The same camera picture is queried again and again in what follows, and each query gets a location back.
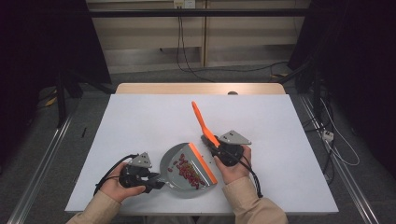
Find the white tabletop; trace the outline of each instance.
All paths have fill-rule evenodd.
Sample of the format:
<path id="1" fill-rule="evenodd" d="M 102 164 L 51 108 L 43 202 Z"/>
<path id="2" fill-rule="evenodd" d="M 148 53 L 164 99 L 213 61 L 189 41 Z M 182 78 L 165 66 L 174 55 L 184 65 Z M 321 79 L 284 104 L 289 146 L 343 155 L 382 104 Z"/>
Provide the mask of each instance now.
<path id="1" fill-rule="evenodd" d="M 159 173 L 163 154 L 193 142 L 219 183 L 193 194 L 167 186 L 127 199 L 124 215 L 230 215 L 232 209 L 210 152 L 201 142 L 193 113 L 195 101 L 206 126 L 216 135 L 236 130 L 252 142 L 253 170 L 262 194 L 287 214 L 338 212 L 288 95 L 112 95 L 78 182 L 65 210 L 85 209 L 95 184 L 119 159 L 147 152 Z"/>

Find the floor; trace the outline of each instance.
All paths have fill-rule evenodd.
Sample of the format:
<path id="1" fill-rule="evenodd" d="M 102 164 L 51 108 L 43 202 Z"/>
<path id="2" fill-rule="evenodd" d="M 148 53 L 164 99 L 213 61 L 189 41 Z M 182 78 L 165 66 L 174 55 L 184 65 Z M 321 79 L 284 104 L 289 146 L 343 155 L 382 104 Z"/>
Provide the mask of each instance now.
<path id="1" fill-rule="evenodd" d="M 192 64 L 198 67 L 197 49 L 188 49 L 191 54 Z M 173 55 L 169 59 L 160 54 L 170 52 Z M 124 52 L 124 55 L 114 55 L 116 52 L 105 52 L 107 65 L 111 71 L 113 80 L 112 87 L 116 87 L 121 82 L 173 82 L 173 81 L 202 81 L 192 73 L 182 72 L 175 64 L 175 50 L 164 49 L 163 51 L 154 50 L 153 52 Z M 257 51 L 257 58 L 251 62 L 237 63 L 238 66 L 221 67 L 222 70 L 209 70 L 197 73 L 199 77 L 213 78 L 217 82 L 267 82 L 272 77 L 271 74 L 284 74 L 290 70 L 285 64 L 278 64 L 273 67 L 264 68 L 269 64 L 269 58 Z M 280 53 L 275 60 L 286 61 L 288 53 Z M 226 57 L 217 60 L 215 65 L 230 65 L 233 55 L 227 54 Z M 235 70 L 254 70 L 257 71 L 240 73 Z M 35 119 L 32 120 L 28 134 L 21 141 L 19 150 L 10 158 L 4 172 L 0 176 L 0 222 L 6 223 L 15 214 L 13 222 L 10 223 L 62 223 L 66 222 L 72 214 L 67 214 L 64 207 L 76 184 L 79 171 L 89 153 L 96 130 L 99 127 L 101 117 L 106 110 L 109 96 L 97 91 L 89 85 L 81 85 L 84 95 L 81 99 L 66 97 L 67 110 L 73 115 L 67 127 L 57 129 L 58 111 L 56 104 L 43 107 L 43 102 L 37 106 Z M 285 86 L 287 94 L 293 101 L 296 112 L 302 124 L 310 120 L 309 113 L 305 108 L 304 99 L 310 99 L 311 94 L 297 94 L 293 82 L 288 82 Z M 52 88 L 44 89 L 41 95 L 44 96 Z M 339 207 L 340 212 L 327 216 L 288 216 L 290 223 L 396 223 L 396 180 L 382 167 L 382 165 L 372 156 L 369 148 L 365 145 L 364 139 L 354 134 L 353 127 L 343 115 L 343 109 L 339 108 L 336 99 L 332 101 L 334 111 L 334 123 L 342 134 L 335 134 L 336 146 L 342 154 L 343 159 L 355 162 L 357 157 L 350 149 L 349 145 L 342 139 L 345 138 L 354 147 L 360 157 L 360 164 L 357 166 L 347 166 L 341 163 L 336 165 L 339 160 L 333 159 L 326 172 L 328 177 L 334 175 L 329 188 Z M 317 132 L 309 130 L 315 128 L 312 123 L 304 127 L 307 138 L 318 158 L 318 163 L 324 167 L 327 160 L 326 149 Z M 61 135 L 61 142 L 53 142 L 55 135 Z M 345 171 L 343 167 L 353 176 L 353 182 L 357 183 L 358 189 L 353 189 L 341 173 Z M 33 177 L 42 177 L 41 181 L 33 180 Z M 361 204 L 356 200 L 354 194 L 363 196 L 372 209 L 373 216 L 367 217 L 360 210 Z M 142 217 L 116 217 L 113 223 L 143 223 Z"/>

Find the gray floor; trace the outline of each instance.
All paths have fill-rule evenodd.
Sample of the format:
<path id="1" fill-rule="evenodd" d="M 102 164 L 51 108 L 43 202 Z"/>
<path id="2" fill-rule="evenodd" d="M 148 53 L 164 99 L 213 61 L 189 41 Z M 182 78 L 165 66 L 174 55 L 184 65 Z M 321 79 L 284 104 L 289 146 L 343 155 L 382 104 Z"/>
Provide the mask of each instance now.
<path id="1" fill-rule="evenodd" d="M 264 65 L 233 66 L 227 69 L 247 70 L 261 68 Z M 280 64 L 274 66 L 273 74 L 287 73 L 288 69 Z M 254 72 L 230 72 L 210 70 L 196 75 L 210 78 L 215 82 L 267 82 L 270 79 L 270 69 Z M 132 74 L 112 75 L 113 86 L 121 82 L 203 82 L 191 73 L 179 70 L 150 71 Z M 109 96 L 88 85 L 82 85 L 84 95 L 81 99 L 67 98 L 69 110 L 76 105 L 76 112 L 70 126 L 60 144 L 54 160 L 50 165 L 39 191 L 33 201 L 30 211 L 25 217 L 25 223 L 65 223 L 72 215 L 64 208 L 75 186 L 76 178 L 90 150 L 93 138 L 99 127 Z M 292 81 L 285 85 L 285 90 L 293 101 L 301 122 L 309 117 L 304 110 L 300 95 L 295 93 Z M 6 223 L 18 200 L 25 190 L 30 178 L 46 153 L 57 125 L 56 105 L 39 107 L 36 111 L 29 133 L 25 136 L 17 153 L 10 158 L 5 171 L 0 176 L 0 223 Z M 356 178 L 364 195 L 375 211 L 380 223 L 396 223 L 396 180 L 373 158 L 364 140 L 351 131 L 350 124 L 343 116 L 342 109 L 336 102 L 332 105 L 334 121 L 338 130 L 357 150 L 361 164 L 349 167 Z M 321 167 L 326 161 L 318 134 L 307 133 L 308 140 L 317 155 Z M 348 161 L 355 160 L 348 146 L 336 135 L 336 145 Z M 289 216 L 290 223 L 364 223 L 360 212 L 355 206 L 340 175 L 335 172 L 334 181 L 330 184 L 332 195 L 340 212 L 327 216 Z M 141 217 L 116 217 L 113 223 L 142 223 Z"/>

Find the person's right hand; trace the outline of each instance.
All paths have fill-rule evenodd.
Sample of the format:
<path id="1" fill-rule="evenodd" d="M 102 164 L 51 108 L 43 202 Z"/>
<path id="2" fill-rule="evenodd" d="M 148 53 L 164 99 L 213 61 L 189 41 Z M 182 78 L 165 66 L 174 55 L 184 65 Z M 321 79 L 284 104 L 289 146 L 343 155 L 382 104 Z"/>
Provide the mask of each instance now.
<path id="1" fill-rule="evenodd" d="M 242 148 L 244 149 L 244 157 L 245 158 L 242 157 L 241 161 L 248 166 L 249 164 L 251 164 L 250 163 L 251 149 L 248 146 L 242 146 Z M 221 171 L 221 175 L 222 175 L 224 183 L 226 185 L 230 184 L 231 182 L 233 182 L 239 178 L 249 175 L 248 169 L 239 162 L 235 166 L 229 167 L 229 166 L 225 166 L 217 156 L 215 156 L 214 159 L 215 159 L 216 165 L 218 166 L 219 170 Z"/>

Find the table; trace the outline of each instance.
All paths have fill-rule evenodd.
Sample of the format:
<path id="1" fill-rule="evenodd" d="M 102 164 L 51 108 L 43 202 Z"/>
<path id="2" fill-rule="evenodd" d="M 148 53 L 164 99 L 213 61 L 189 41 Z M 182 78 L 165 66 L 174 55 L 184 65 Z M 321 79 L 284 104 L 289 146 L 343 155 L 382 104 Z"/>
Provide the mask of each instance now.
<path id="1" fill-rule="evenodd" d="M 240 95 L 226 95 L 229 91 Z M 110 98 L 65 210 L 83 210 L 92 197 L 94 184 L 125 155 L 147 151 L 153 164 L 151 172 L 159 172 L 162 155 L 169 148 L 193 142 L 218 179 L 216 186 L 193 194 L 165 186 L 125 200 L 120 213 L 230 215 L 232 209 L 221 191 L 221 175 L 201 142 L 191 100 L 200 106 L 206 126 L 214 134 L 235 129 L 252 141 L 253 169 L 264 197 L 289 215 L 338 212 L 289 96 L 278 84 L 260 83 L 121 84 Z"/>

